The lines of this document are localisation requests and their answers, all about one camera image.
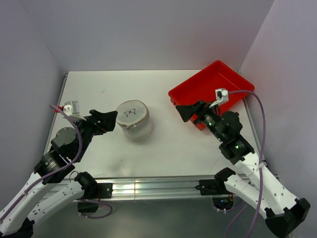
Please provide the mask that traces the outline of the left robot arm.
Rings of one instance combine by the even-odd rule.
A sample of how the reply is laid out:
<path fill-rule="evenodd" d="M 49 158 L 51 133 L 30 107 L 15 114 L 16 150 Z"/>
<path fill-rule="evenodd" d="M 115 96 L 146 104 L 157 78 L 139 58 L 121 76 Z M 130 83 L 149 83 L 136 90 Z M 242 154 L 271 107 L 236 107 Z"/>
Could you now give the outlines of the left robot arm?
<path fill-rule="evenodd" d="M 42 198 L 74 170 L 94 136 L 114 130 L 117 111 L 90 115 L 71 121 L 51 140 L 49 152 L 35 166 L 28 181 L 14 199 L 0 212 L 2 238 L 30 238 L 33 228 L 48 216 L 77 199 L 88 200 L 98 191 L 96 180 L 81 172 L 60 192 L 45 201 Z"/>

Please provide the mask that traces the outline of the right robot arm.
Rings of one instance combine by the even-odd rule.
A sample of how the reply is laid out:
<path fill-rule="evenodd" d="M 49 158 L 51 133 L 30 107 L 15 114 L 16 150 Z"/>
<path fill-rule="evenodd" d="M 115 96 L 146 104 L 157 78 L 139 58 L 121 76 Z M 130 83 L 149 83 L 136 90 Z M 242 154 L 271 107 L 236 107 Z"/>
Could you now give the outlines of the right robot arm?
<path fill-rule="evenodd" d="M 214 176 L 216 191 L 236 194 L 257 209 L 278 238 L 287 237 L 305 220 L 310 203 L 287 190 L 266 166 L 261 165 L 258 154 L 240 133 L 243 126 L 238 113 L 220 114 L 217 105 L 204 101 L 176 106 L 176 109 L 184 122 L 196 115 L 194 122 L 203 123 L 210 130 L 220 142 L 222 155 L 251 181 L 248 184 L 235 171 L 224 168 Z"/>

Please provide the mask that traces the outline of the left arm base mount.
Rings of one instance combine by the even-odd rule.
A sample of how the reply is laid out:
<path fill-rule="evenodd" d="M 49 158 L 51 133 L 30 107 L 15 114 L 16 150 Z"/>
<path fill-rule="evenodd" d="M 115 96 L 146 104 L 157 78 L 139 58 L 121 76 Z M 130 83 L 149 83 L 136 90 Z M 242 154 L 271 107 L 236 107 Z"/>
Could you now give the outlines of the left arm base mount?
<path fill-rule="evenodd" d="M 79 216 L 87 219 L 102 219 L 110 216 L 113 212 L 113 207 L 103 199 L 109 199 L 112 195 L 112 183 L 105 185 L 96 184 L 84 195 L 77 199 L 77 211 Z M 103 215 L 96 215 L 98 209 L 106 208 L 107 212 Z"/>

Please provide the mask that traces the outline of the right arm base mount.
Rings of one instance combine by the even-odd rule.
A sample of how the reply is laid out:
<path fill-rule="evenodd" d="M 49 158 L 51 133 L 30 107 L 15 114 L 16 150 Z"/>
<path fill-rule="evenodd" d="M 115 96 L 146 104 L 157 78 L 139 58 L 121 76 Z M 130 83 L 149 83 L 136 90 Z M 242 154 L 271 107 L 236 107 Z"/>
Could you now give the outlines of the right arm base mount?
<path fill-rule="evenodd" d="M 234 194 L 229 192 L 217 179 L 201 179 L 195 186 L 201 196 L 210 196 L 214 210 L 226 214 L 240 207 L 242 202 L 234 200 Z"/>

